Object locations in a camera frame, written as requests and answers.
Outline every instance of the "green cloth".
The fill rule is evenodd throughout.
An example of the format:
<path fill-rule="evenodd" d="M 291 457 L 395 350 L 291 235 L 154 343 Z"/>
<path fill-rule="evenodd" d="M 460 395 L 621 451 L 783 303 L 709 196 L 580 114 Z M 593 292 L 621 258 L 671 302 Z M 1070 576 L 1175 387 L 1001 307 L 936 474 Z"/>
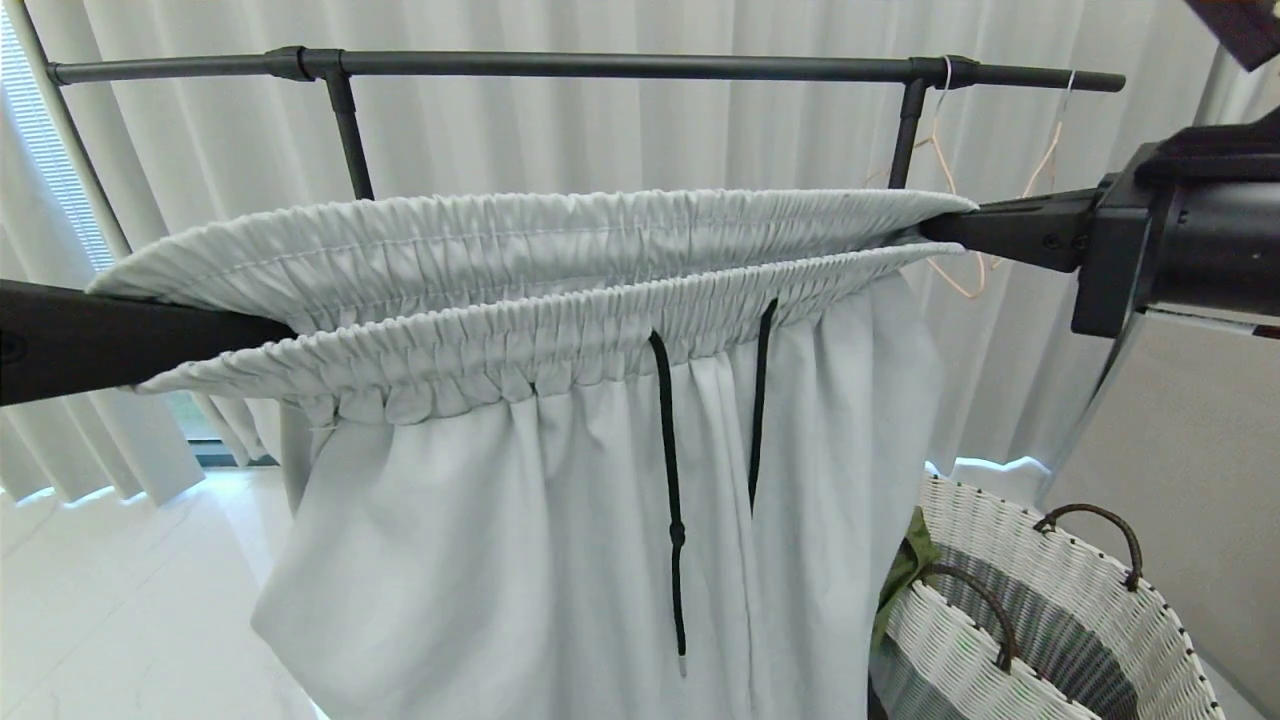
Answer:
<path fill-rule="evenodd" d="M 879 650 L 881 641 L 884 639 L 884 630 L 888 629 L 888 616 L 893 611 L 893 602 L 905 589 L 911 587 L 920 577 L 920 571 L 931 562 L 938 560 L 941 553 L 933 539 L 929 538 L 929 528 L 924 524 L 924 512 L 916 507 L 911 512 L 911 524 L 906 528 L 906 537 L 902 544 L 897 546 L 897 555 L 890 565 L 888 577 L 881 587 L 879 605 L 876 606 L 876 624 L 872 625 L 872 650 Z"/>

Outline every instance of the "marble floor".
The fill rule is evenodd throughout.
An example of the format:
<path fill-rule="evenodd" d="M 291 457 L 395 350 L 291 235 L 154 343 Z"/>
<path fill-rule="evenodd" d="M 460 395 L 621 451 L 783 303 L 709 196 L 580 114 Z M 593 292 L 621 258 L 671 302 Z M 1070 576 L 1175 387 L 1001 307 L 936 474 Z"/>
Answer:
<path fill-rule="evenodd" d="M 956 477 L 1028 503 L 1042 470 Z M 0 498 L 0 717 L 324 720 L 248 628 L 288 527 L 275 469 L 210 473 L 160 509 Z M 1262 720 L 1215 688 L 1228 717 Z"/>

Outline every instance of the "basket handle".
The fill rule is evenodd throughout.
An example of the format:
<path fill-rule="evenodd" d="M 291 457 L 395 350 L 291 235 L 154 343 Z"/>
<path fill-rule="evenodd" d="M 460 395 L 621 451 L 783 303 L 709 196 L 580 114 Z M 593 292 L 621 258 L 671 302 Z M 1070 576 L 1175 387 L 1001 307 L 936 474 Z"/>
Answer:
<path fill-rule="evenodd" d="M 1057 510 L 1052 510 L 1047 515 L 1044 515 L 1044 518 L 1042 518 L 1038 523 L 1036 523 L 1034 529 L 1042 533 L 1044 530 L 1057 529 L 1059 518 L 1066 515 L 1068 512 L 1076 512 L 1082 510 L 1085 512 L 1093 512 L 1094 515 L 1100 515 L 1102 518 L 1106 518 L 1107 520 L 1111 520 L 1111 524 L 1120 528 L 1120 532 L 1124 533 L 1124 541 L 1129 543 L 1129 564 L 1133 566 L 1133 569 L 1129 570 L 1129 574 L 1124 579 L 1124 587 L 1128 588 L 1129 592 L 1137 591 L 1138 580 L 1142 578 L 1142 548 L 1138 547 L 1138 536 L 1134 534 L 1133 528 L 1130 528 L 1129 523 L 1125 523 L 1124 519 L 1116 515 L 1115 512 L 1106 510 L 1103 507 L 1098 507 L 1097 505 L 1089 505 L 1087 502 L 1064 505 Z"/>
<path fill-rule="evenodd" d="M 973 588 L 973 591 L 982 597 L 987 606 L 991 607 L 992 612 L 996 614 L 996 620 L 1000 621 L 1000 632 L 1004 638 L 1000 643 L 1000 655 L 996 656 L 996 667 L 1000 667 L 1005 673 L 1011 673 L 1014 669 L 1014 657 L 1018 656 L 1018 641 L 1014 639 L 1014 624 L 1009 621 L 1009 614 L 1006 614 L 1005 609 L 1000 606 L 1000 601 L 996 600 L 996 596 L 987 588 L 982 587 L 982 583 L 979 583 L 977 578 L 951 565 L 931 562 L 924 568 L 924 570 L 920 570 L 919 578 L 924 579 L 929 575 L 951 575 Z"/>

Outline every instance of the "black drawstring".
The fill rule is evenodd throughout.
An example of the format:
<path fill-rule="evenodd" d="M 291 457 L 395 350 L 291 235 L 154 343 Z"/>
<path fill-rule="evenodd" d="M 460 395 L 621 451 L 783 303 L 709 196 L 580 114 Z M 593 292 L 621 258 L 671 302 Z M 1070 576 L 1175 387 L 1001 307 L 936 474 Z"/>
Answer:
<path fill-rule="evenodd" d="M 769 364 L 769 332 L 773 329 L 773 311 L 778 309 L 778 299 L 764 310 L 760 318 L 760 338 L 755 346 L 755 409 L 751 413 L 751 460 L 746 471 L 746 497 L 755 512 L 755 483 L 760 479 L 760 436 L 764 434 L 764 372 Z"/>
<path fill-rule="evenodd" d="M 685 524 L 680 520 L 680 471 L 676 469 L 676 423 L 671 402 L 671 360 L 658 331 L 649 336 L 658 360 L 658 405 L 662 413 L 662 452 L 667 460 L 667 501 L 671 503 L 671 605 L 676 616 L 676 652 L 685 659 L 685 607 L 680 600 L 680 548 L 685 547 Z"/>
<path fill-rule="evenodd" d="M 760 318 L 760 338 L 755 356 L 755 413 L 751 419 L 751 461 L 746 479 L 751 509 L 755 509 L 755 483 L 760 474 L 760 434 L 764 427 L 764 372 L 769 354 L 769 331 L 778 301 L 769 302 Z M 676 466 L 676 419 L 671 389 L 671 359 L 658 331 L 649 336 L 654 359 L 658 361 L 658 410 L 662 416 L 662 454 L 667 464 L 667 502 L 671 505 L 671 606 L 676 620 L 676 652 L 680 655 L 680 674 L 685 674 L 685 606 L 680 597 L 680 551 L 685 547 L 685 523 L 680 518 L 680 470 Z"/>

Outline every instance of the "vertical rack post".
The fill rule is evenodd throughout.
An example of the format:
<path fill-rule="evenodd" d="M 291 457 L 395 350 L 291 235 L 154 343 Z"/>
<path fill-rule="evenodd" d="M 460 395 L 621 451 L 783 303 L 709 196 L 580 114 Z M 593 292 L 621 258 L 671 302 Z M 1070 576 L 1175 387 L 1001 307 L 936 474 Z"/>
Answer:
<path fill-rule="evenodd" d="M 342 154 L 347 158 L 351 188 L 356 192 L 357 200 L 372 200 L 374 183 L 369 178 L 365 145 L 360 140 L 360 126 L 356 123 L 356 96 L 351 92 L 351 76 L 340 67 L 334 68 L 324 73 L 324 83 L 329 87 L 329 104 L 338 119 L 338 136 L 342 138 Z"/>
<path fill-rule="evenodd" d="M 888 187 L 906 187 L 906 173 L 911 169 L 911 150 L 915 149 L 915 131 L 924 111 L 924 95 L 929 85 L 915 78 L 902 88 L 902 111 L 899 113 L 897 142 L 893 145 L 893 164 L 888 170 Z"/>

